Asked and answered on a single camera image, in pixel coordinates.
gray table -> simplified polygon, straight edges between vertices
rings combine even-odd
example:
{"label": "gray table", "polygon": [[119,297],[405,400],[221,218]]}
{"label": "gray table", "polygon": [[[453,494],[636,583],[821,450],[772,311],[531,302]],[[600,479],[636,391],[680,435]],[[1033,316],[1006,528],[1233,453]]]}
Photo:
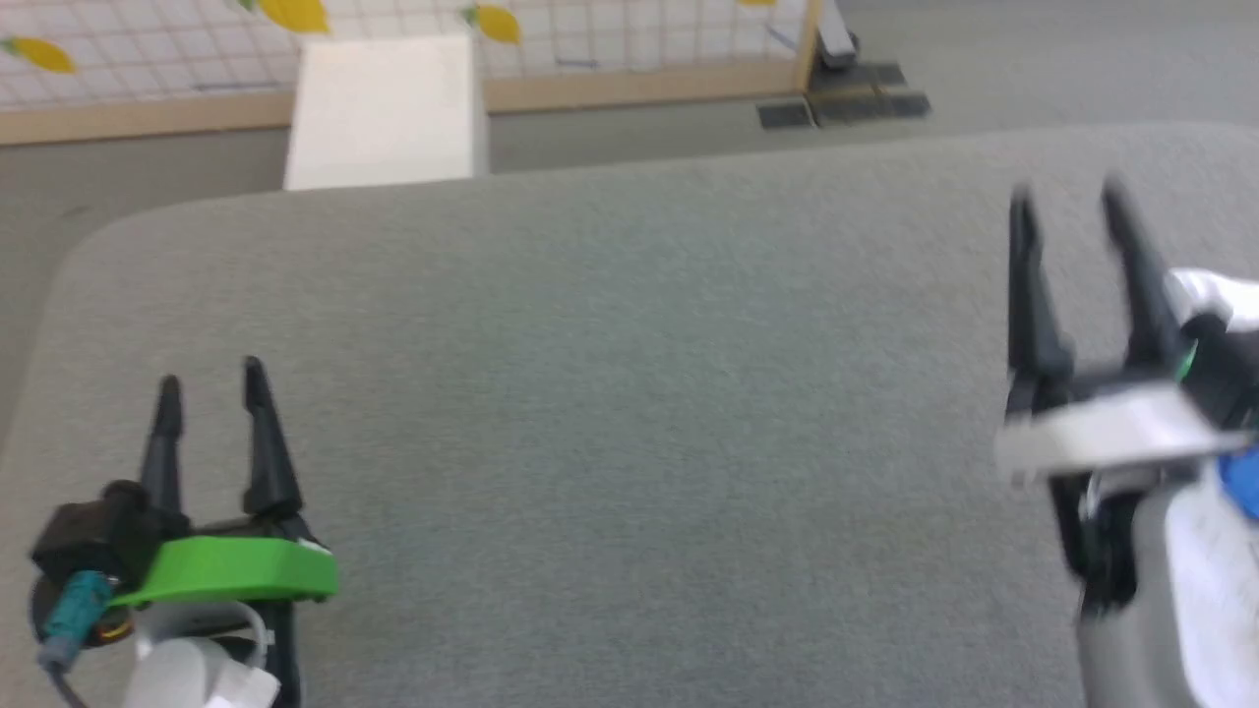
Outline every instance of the gray table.
{"label": "gray table", "polygon": [[[1078,705],[1045,495],[990,465],[1006,200],[1064,320],[1123,330],[1097,197],[1259,276],[1259,140],[1113,127],[273,194],[120,222],[54,287],[4,459],[0,675],[47,511],[130,476],[185,382],[185,499],[233,515],[269,365],[344,592],[312,707]],[[73,674],[117,700],[126,649]]]}

gray floor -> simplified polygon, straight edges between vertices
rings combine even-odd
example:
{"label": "gray floor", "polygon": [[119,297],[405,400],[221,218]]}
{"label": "gray floor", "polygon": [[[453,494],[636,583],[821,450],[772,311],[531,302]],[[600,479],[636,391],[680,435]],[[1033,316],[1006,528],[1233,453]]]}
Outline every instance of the gray floor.
{"label": "gray floor", "polygon": [[[1065,123],[1259,123],[1259,4],[1246,0],[846,6],[865,58],[899,60],[929,118],[767,134],[752,102],[509,116],[492,122],[495,171]],[[0,150],[0,431],[64,254],[128,213],[277,189],[285,141],[256,131]]]}

green plastic part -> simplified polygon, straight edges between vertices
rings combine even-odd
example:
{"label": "green plastic part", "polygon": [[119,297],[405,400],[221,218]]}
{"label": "green plastic part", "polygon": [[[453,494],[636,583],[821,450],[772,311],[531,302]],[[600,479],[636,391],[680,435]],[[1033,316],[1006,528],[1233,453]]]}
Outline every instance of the green plastic part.
{"label": "green plastic part", "polygon": [[194,535],[164,543],[144,587],[110,605],[321,600],[336,588],[336,558],[325,551],[282,538]]}

wire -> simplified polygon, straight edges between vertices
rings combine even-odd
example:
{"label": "wire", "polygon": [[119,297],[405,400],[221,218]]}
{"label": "wire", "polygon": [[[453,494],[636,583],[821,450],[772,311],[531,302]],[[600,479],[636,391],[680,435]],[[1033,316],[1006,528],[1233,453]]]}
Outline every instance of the wire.
{"label": "wire", "polygon": [[65,674],[58,669],[52,669],[48,671],[48,679],[53,682],[53,688],[60,694],[62,700],[65,702],[71,708],[87,708],[87,703],[74,693],[71,684],[65,680]]}

lemon print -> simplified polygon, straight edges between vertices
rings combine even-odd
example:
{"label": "lemon print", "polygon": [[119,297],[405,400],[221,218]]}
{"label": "lemon print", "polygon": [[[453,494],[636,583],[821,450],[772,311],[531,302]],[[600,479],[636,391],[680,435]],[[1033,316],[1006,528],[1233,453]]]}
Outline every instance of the lemon print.
{"label": "lemon print", "polygon": [[327,34],[327,10],[320,0],[239,0],[240,6],[262,13],[277,25],[301,34]]}
{"label": "lemon print", "polygon": [[0,49],[35,64],[37,67],[59,74],[74,73],[74,59],[64,49],[34,37],[10,37],[0,40]]}
{"label": "lemon print", "polygon": [[520,23],[511,10],[497,5],[472,5],[463,10],[463,19],[480,26],[486,37],[504,44],[520,44]]}

